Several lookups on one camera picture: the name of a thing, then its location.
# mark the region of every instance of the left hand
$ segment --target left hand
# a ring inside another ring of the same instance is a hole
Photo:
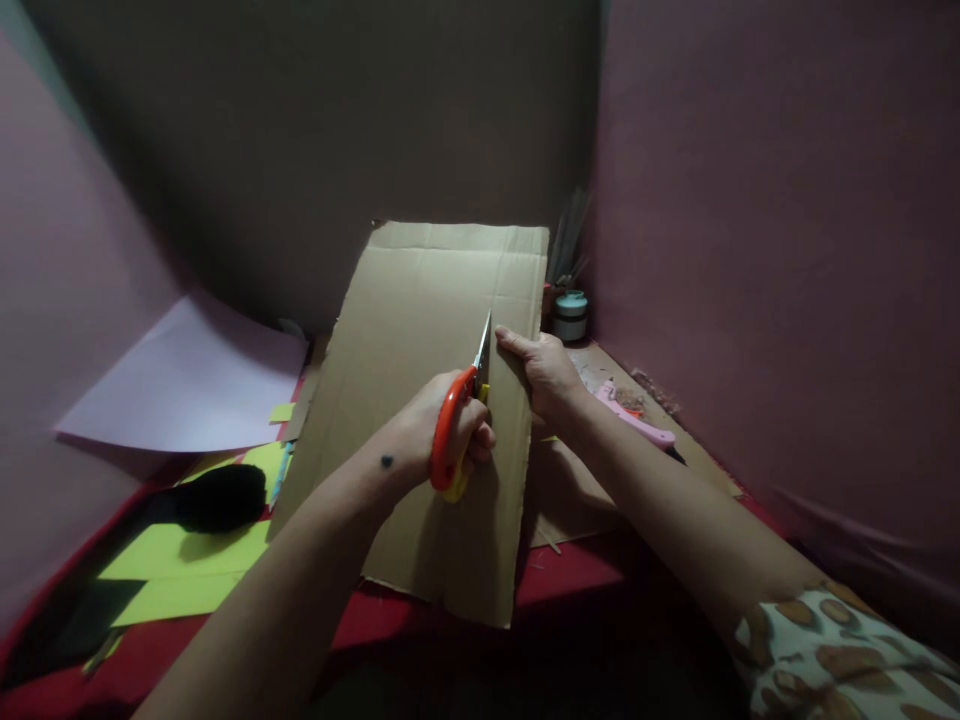
[[[406,491],[430,477],[430,453],[440,406],[459,374],[459,370],[452,370],[434,377],[373,438],[378,450],[394,456],[398,469],[408,471],[403,473],[408,477]],[[467,475],[476,463],[490,462],[497,438],[487,423],[488,416],[487,406],[476,398],[468,398],[459,406],[447,445],[447,462],[457,462],[466,448],[463,472]]]

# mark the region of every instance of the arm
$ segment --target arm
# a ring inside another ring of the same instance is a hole
[[[323,666],[364,558],[397,502],[429,474],[440,404],[457,373],[438,375],[317,487],[141,705],[145,718],[288,717]],[[460,412],[450,460],[465,471],[495,441],[487,409]],[[381,462],[384,455],[392,461]]]
[[[738,502],[641,438],[584,387],[559,340],[497,328],[524,361],[533,409],[579,456],[703,608],[724,642],[756,603],[825,578]]]

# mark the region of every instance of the scissors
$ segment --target scissors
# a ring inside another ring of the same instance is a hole
[[[447,392],[443,405],[440,406],[440,417],[437,418],[437,429],[433,434],[433,450],[430,453],[430,484],[434,490],[443,493],[448,502],[457,502],[467,486],[467,478],[463,474],[463,457],[466,448],[460,454],[456,465],[447,464],[447,445],[453,432],[453,423],[457,417],[457,410],[468,398],[475,397],[483,402],[486,400],[488,389],[487,378],[490,359],[490,316],[487,313],[487,322],[483,326],[483,335],[480,337],[480,349],[473,364],[457,376]]]

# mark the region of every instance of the small jar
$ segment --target small jar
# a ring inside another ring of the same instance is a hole
[[[568,290],[553,303],[553,334],[564,342],[587,334],[587,297],[582,290]]]

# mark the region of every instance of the pink tool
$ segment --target pink tool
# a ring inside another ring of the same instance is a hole
[[[594,395],[600,402],[613,410],[613,412],[617,414],[617,417],[661,450],[672,448],[673,444],[677,441],[677,436],[672,432],[647,425],[645,422],[637,420],[637,418],[624,410],[623,406],[617,402],[617,386],[613,384],[612,378],[601,385]]]

